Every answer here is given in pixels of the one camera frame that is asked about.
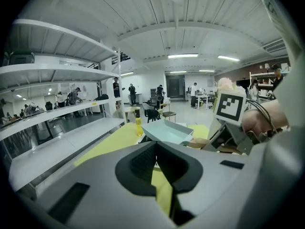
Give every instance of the bottle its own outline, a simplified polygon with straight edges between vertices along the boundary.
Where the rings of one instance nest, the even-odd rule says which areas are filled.
[[[142,136],[143,130],[141,127],[140,110],[136,109],[134,112],[135,112],[135,124],[137,125],[137,135]]]

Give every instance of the yellow surface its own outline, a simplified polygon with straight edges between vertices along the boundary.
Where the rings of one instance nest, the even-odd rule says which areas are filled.
[[[194,130],[193,137],[207,138],[209,129],[205,125],[189,125]],[[139,140],[136,132],[136,124],[128,123],[111,134],[79,160],[74,162],[75,166],[79,166],[86,160],[98,155],[107,154],[125,147],[134,145]],[[171,199],[173,188],[166,180],[163,172],[154,169],[152,172],[152,185],[156,187],[157,203],[166,215],[169,215],[171,209]]]
[[[209,129],[205,125],[188,125],[187,127],[194,130],[193,137],[208,138]]]
[[[96,157],[98,155],[104,155],[121,148],[129,147],[134,145],[139,140],[136,131],[135,123],[127,123],[122,126],[120,129],[115,131],[105,140],[100,142],[97,146],[91,149],[79,160],[74,162],[75,166],[79,166],[81,163],[86,160]]]

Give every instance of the fluorescent light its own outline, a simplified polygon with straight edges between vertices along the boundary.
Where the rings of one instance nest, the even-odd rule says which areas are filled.
[[[200,72],[215,72],[213,70],[200,70]]]
[[[226,56],[218,56],[219,59],[229,59],[229,60],[233,60],[233,61],[240,61],[239,59],[235,59],[235,58],[230,58],[230,57],[226,57]]]
[[[134,72],[132,71],[132,72],[128,72],[128,73],[125,73],[125,74],[121,74],[121,76],[123,76],[123,75],[128,75],[128,74],[133,74]]]
[[[186,73],[186,71],[172,71],[170,73]]]
[[[169,59],[174,59],[174,58],[192,58],[192,57],[197,57],[198,54],[178,54],[178,55],[168,55]]]

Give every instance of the tray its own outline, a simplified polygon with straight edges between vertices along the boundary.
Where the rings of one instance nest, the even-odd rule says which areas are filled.
[[[165,119],[142,124],[142,129],[151,140],[188,145],[193,129]]]

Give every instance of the cable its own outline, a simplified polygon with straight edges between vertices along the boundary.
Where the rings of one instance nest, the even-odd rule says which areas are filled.
[[[268,111],[263,107],[261,106],[258,102],[254,101],[254,100],[246,100],[248,103],[252,104],[255,108],[258,109],[258,111],[264,116],[264,118],[267,120],[267,122],[269,123],[271,129],[277,133],[277,130],[275,128],[275,126],[273,125],[272,121],[271,121],[271,117],[268,113]]]

